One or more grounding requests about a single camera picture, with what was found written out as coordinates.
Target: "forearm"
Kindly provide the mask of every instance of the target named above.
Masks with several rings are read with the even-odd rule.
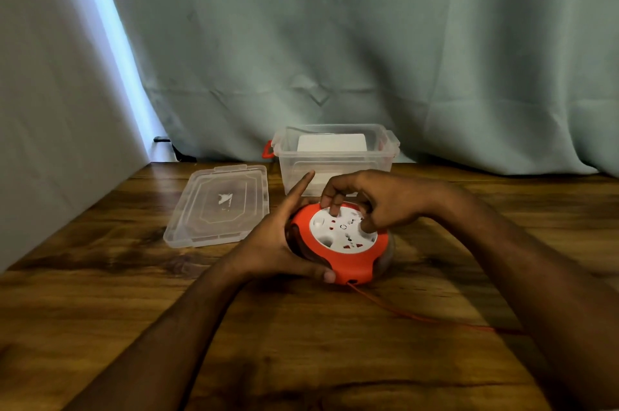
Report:
[[[619,406],[619,294],[472,194],[445,193],[433,218],[475,256],[571,389]]]
[[[245,279],[228,258],[210,267],[66,410],[176,410]]]

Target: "red handle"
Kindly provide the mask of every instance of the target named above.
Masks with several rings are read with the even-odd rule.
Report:
[[[262,158],[273,158],[275,156],[273,150],[271,150],[271,142],[273,141],[269,140],[267,145],[264,146],[264,150],[262,150]]]

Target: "electrical cord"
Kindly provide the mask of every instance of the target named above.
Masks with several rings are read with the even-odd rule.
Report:
[[[402,316],[404,318],[408,318],[408,319],[415,320],[415,321],[421,321],[424,323],[434,323],[434,324],[441,325],[441,326],[458,326],[458,327],[472,329],[476,331],[484,331],[486,333],[510,334],[513,336],[528,336],[527,333],[519,329],[500,328],[500,327],[495,328],[492,326],[472,325],[472,324],[467,324],[467,323],[458,323],[455,321],[444,321],[444,320],[438,320],[436,318],[429,318],[427,316],[416,315],[414,313],[410,313],[405,310],[400,310],[399,308],[393,305],[390,305],[386,303],[385,301],[381,300],[379,297],[376,297],[375,295],[372,295],[371,293],[361,290],[359,287],[357,287],[356,285],[350,282],[347,282],[346,284],[349,287],[351,287],[353,290],[355,290],[356,292],[366,297],[368,300],[377,304],[379,307],[384,308],[385,310],[388,310],[391,313],[394,313],[398,316]]]

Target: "wooden tabletop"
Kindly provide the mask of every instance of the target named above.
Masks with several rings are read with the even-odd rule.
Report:
[[[151,164],[0,276],[0,409],[55,410],[232,245],[170,249],[162,235],[189,176]],[[269,170],[271,208],[283,197]],[[455,181],[619,287],[619,182],[502,178],[448,167],[393,172]],[[422,219],[394,231],[392,268],[368,291],[409,311],[517,327],[471,255]],[[418,323],[344,286],[276,278],[230,306],[191,410],[561,409],[573,402],[528,337]]]

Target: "person's right arm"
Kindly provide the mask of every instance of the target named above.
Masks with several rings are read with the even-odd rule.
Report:
[[[456,185],[360,171],[329,180],[321,206],[335,215],[352,192],[367,204],[366,232],[420,216],[443,225],[471,251],[583,404],[619,408],[619,293]]]

